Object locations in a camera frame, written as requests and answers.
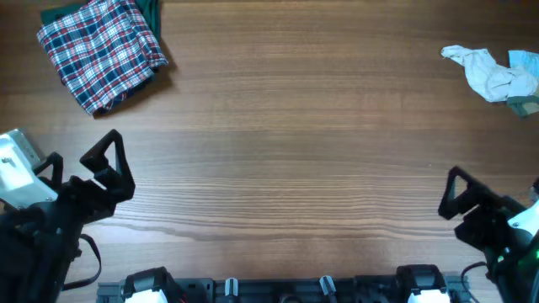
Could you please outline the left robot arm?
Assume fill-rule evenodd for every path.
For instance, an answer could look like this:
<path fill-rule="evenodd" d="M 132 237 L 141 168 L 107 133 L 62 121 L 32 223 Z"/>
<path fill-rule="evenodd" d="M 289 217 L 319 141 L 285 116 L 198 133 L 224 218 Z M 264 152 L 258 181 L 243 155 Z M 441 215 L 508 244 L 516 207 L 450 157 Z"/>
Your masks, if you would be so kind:
<path fill-rule="evenodd" d="M 97 280 L 67 282 L 72 262 L 84 240 L 94 255 L 94 239 L 83 233 L 89 223 L 111 217 L 116 206 L 131 199 L 136 188 L 122 135 L 111 130 L 80 159 L 93 173 L 63 181 L 63 158 L 43 157 L 24 132 L 1 136 L 1 300 L 54 302 L 62 291 Z"/>

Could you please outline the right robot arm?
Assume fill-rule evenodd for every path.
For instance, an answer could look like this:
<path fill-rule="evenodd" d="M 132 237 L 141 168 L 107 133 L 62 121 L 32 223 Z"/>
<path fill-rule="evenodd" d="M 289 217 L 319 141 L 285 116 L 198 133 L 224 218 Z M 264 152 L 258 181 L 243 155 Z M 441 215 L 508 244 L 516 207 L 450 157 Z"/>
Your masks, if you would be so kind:
<path fill-rule="evenodd" d="M 496 194 L 487 185 L 455 166 L 447 175 L 438 215 L 462 222 L 456 239 L 483 253 L 476 267 L 487 268 L 505 302 L 538 301 L 538 203 L 526 207 Z"/>

